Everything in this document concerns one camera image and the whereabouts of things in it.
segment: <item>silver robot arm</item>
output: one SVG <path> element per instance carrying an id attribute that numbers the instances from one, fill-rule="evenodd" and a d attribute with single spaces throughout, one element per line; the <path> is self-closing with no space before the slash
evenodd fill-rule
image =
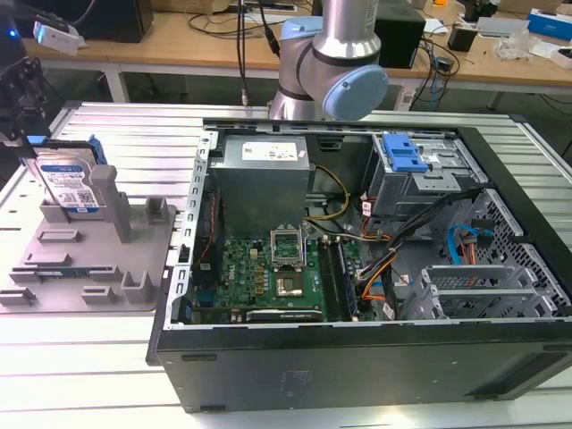
<path id="1" fill-rule="evenodd" d="M 324 17 L 297 17 L 282 26 L 279 89 L 270 117 L 356 121 L 383 100 L 387 73 L 378 65 L 374 33 L 378 0 L 325 0 Z"/>

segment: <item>wooden table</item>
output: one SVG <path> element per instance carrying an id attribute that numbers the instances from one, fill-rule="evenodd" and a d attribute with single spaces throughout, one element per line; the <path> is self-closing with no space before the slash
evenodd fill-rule
<path id="1" fill-rule="evenodd" d="M 445 25 L 451 25 L 458 21 L 458 15 L 464 10 L 464 6 L 455 1 L 449 1 L 446 7 L 434 6 L 428 2 L 424 12 L 425 15 L 443 21 Z M 496 13 L 495 18 L 526 19 L 526 15 Z M 440 45 L 447 46 L 449 35 L 450 33 L 433 35 L 431 39 Z M 547 38 L 537 34 L 535 36 L 556 45 L 567 45 L 566 42 L 556 38 Z M 500 91 L 500 93 L 572 94 L 571 70 L 564 69 L 540 56 L 534 56 L 530 60 L 501 60 L 493 50 L 496 43 L 495 38 L 477 36 L 468 53 L 455 52 L 461 61 L 461 67 L 458 74 L 450 81 L 450 88 L 482 89 Z M 418 70 L 429 71 L 429 58 L 425 53 L 417 55 L 415 66 Z M 495 96 L 489 107 L 496 107 L 499 99 L 498 95 Z"/>
<path id="2" fill-rule="evenodd" d="M 431 2 L 425 13 L 442 19 L 446 24 L 455 21 L 463 6 L 450 1 L 445 7 Z M 204 25 L 205 18 L 197 20 Z M 224 21 L 225 15 L 213 21 Z M 156 13 L 152 29 L 139 44 L 122 44 L 89 40 L 88 48 L 77 57 L 61 55 L 27 40 L 29 54 L 37 56 L 47 68 L 101 71 L 105 74 L 115 102 L 128 102 L 129 95 L 122 74 L 149 72 L 180 75 L 211 75 L 238 77 L 236 45 L 233 40 L 213 38 L 190 29 L 188 17 L 183 13 Z M 211 31 L 234 29 L 234 20 L 223 25 L 210 25 Z M 274 26 L 280 34 L 281 26 Z M 433 36 L 445 45 L 448 36 Z M 500 60 L 492 50 L 496 40 L 477 37 L 471 52 L 458 53 L 462 62 L 459 73 L 450 82 L 450 88 L 469 88 L 502 92 L 540 94 L 572 94 L 572 72 L 540 57 L 531 61 Z M 425 53 L 417 55 L 411 70 L 388 69 L 390 83 L 401 87 L 396 110 L 408 110 L 416 91 L 429 72 Z M 278 61 L 264 38 L 252 38 L 247 43 L 247 76 L 277 79 Z"/>

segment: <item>metal slotted table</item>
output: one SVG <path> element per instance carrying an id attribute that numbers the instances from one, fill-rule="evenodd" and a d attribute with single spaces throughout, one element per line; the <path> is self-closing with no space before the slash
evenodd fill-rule
<path id="1" fill-rule="evenodd" d="M 265 118 L 264 108 L 83 104 L 53 123 L 59 139 L 101 140 L 131 202 L 185 206 L 203 118 Z M 370 122 L 476 127 L 572 248 L 572 171 L 526 123 L 506 115 L 384 112 Z M 3 287 L 41 220 L 43 190 L 21 168 L 0 193 Z M 178 245 L 175 222 L 167 265 Z M 511 402 L 190 416 L 163 368 L 145 362 L 153 314 L 0 317 L 0 422 L 12 427 L 572 427 L 572 369 Z"/>

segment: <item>blue box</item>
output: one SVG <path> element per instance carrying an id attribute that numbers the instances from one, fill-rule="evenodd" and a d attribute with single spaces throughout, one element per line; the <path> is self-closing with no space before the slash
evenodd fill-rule
<path id="1" fill-rule="evenodd" d="M 538 9 L 533 9 L 528 15 L 528 30 L 551 38 L 572 40 L 572 17 L 557 14 L 556 16 L 544 15 Z"/>

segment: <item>workbench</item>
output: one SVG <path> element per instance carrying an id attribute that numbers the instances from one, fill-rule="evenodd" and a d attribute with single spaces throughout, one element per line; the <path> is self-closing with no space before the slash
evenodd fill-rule
<path id="1" fill-rule="evenodd" d="M 445 24 L 453 23 L 458 13 L 463 11 L 463 5 L 455 1 L 448 2 L 444 7 L 427 2 L 424 10 L 425 17 L 439 18 Z M 302 13 L 307 12 L 292 13 L 291 16 Z M 76 57 L 45 49 L 33 40 L 26 40 L 26 47 L 30 56 L 40 58 L 46 68 L 103 72 L 112 100 L 117 103 L 130 101 L 123 78 L 125 72 L 238 77 L 234 41 L 213 38 L 190 29 L 187 20 L 192 16 L 194 15 L 184 13 L 155 13 L 153 26 L 141 43 L 88 40 L 88 48 L 81 49 Z M 225 21 L 228 16 L 217 15 L 214 21 Z M 499 13 L 498 16 L 517 18 L 509 13 Z M 200 19 L 196 22 L 197 25 L 205 23 Z M 236 23 L 231 20 L 223 25 L 211 25 L 208 29 L 233 30 L 236 29 Z M 276 35 L 279 35 L 280 31 L 280 25 L 274 26 Z M 449 36 L 433 36 L 433 40 L 442 45 L 446 45 L 448 38 Z M 496 39 L 477 37 L 468 54 L 456 53 L 462 64 L 459 73 L 451 79 L 449 88 L 572 95 L 570 70 L 541 57 L 535 57 L 531 61 L 502 61 L 493 52 L 494 43 Z M 409 110 L 413 96 L 423 85 L 429 72 L 426 54 L 419 52 L 410 70 L 388 69 L 387 72 L 390 84 L 400 87 L 394 109 Z M 247 76 L 278 79 L 278 59 L 272 54 L 264 38 L 247 40 Z"/>
<path id="2" fill-rule="evenodd" d="M 264 119 L 265 108 L 90 104 L 69 105 L 53 122 L 55 138 L 95 134 L 117 188 L 131 203 L 166 196 L 185 206 L 203 118 Z M 572 170 L 527 123 L 507 115 L 373 113 L 370 122 L 476 127 L 526 193 L 572 247 Z M 23 168 L 0 193 L 0 282 L 21 257 L 42 217 L 39 183 Z M 166 265 L 181 227 L 175 223 Z M 572 370 L 512 402 L 290 410 L 189 416 L 162 367 L 145 356 L 152 313 L 0 317 L 0 422 L 3 428 L 137 427 L 500 427 L 572 422 Z M 380 382 L 383 372 L 379 373 Z"/>

